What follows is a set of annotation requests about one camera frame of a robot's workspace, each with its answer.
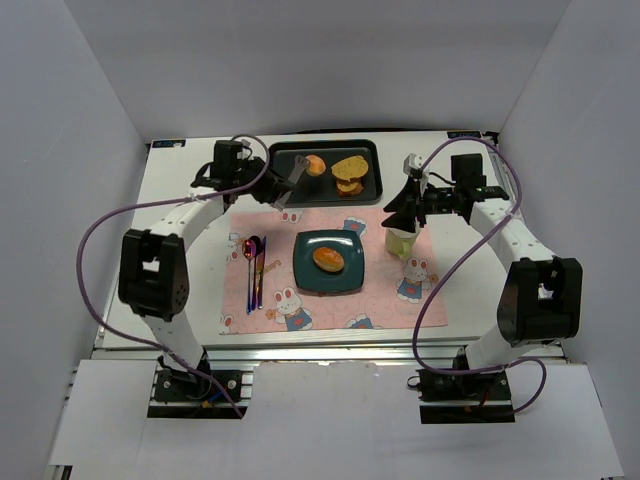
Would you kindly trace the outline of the small round orange bun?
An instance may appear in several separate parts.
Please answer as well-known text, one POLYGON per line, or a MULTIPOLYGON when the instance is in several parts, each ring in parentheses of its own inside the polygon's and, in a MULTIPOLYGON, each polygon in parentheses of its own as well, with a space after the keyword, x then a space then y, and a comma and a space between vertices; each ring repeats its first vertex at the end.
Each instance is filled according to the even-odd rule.
POLYGON ((317 155, 307 155, 306 159, 306 173, 311 177, 318 177, 326 171, 326 164, 324 160, 317 155))

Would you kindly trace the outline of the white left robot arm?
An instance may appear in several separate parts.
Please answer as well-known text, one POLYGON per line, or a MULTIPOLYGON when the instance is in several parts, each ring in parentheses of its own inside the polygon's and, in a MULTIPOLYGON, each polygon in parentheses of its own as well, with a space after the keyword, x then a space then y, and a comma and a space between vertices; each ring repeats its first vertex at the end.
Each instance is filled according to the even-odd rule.
POLYGON ((268 162, 251 157, 236 139, 214 144, 189 194, 153 226, 130 229, 123 237, 118 278, 119 300, 151 330, 163 351, 160 364, 185 375, 204 376, 206 349, 196 339, 185 307, 190 292, 187 251, 239 196, 282 209, 308 161, 296 160, 284 177, 268 162))

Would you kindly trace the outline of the silver metal tongs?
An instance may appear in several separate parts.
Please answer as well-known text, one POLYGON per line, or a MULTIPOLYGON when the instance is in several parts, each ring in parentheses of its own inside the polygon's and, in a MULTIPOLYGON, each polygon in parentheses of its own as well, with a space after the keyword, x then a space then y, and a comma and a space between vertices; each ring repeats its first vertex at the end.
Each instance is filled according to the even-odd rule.
POLYGON ((277 200, 276 202, 273 204, 273 207, 279 211, 282 211, 285 206, 286 206, 286 202, 289 199, 289 197, 291 196, 293 190, 295 189, 300 177, 302 176, 302 174, 306 171, 307 167, 309 165, 309 160, 302 155, 297 155, 294 159, 294 167, 288 177, 288 181, 293 185, 293 187, 287 191, 286 193, 283 193, 277 200))

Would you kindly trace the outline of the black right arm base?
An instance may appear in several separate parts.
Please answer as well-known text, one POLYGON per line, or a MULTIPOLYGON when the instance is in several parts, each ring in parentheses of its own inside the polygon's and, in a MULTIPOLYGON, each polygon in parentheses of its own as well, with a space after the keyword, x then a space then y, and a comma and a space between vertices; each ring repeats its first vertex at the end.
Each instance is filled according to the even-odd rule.
POLYGON ((514 423, 511 390, 504 372, 469 376, 417 370, 407 387, 418 393, 423 425, 514 423))

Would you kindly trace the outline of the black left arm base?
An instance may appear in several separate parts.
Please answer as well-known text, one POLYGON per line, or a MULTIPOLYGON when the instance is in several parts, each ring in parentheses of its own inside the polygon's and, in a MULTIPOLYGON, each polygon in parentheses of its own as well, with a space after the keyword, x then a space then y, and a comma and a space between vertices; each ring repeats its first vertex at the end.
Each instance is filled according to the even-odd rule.
MULTIPOLYGON (((214 370, 216 378, 238 409, 248 408, 253 374, 241 370, 214 370)), ((151 419, 239 420, 217 386, 202 379, 180 378, 158 368, 154 376, 147 417, 151 419)))

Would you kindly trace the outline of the sesame round bun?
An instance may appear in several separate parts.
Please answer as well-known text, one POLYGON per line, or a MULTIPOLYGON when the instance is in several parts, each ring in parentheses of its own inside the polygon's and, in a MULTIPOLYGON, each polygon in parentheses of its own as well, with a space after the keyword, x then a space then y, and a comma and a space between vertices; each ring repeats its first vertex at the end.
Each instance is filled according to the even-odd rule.
POLYGON ((329 247, 316 248, 312 253, 314 264, 327 273, 338 273, 344 269, 345 260, 337 251, 329 247))

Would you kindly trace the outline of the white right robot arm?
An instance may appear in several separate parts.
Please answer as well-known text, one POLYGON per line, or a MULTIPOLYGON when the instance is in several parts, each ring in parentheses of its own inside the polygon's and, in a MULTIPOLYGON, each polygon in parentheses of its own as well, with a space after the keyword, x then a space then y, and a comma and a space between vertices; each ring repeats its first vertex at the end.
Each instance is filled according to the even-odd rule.
POLYGON ((415 234, 430 215, 456 214, 481 235, 506 272, 495 325, 460 349, 447 374, 489 374, 540 345, 573 338, 579 330, 583 269, 545 247, 517 215, 517 202, 488 184, 479 154, 451 158, 452 185, 429 181, 426 160, 408 155, 403 189, 384 210, 383 226, 415 234))

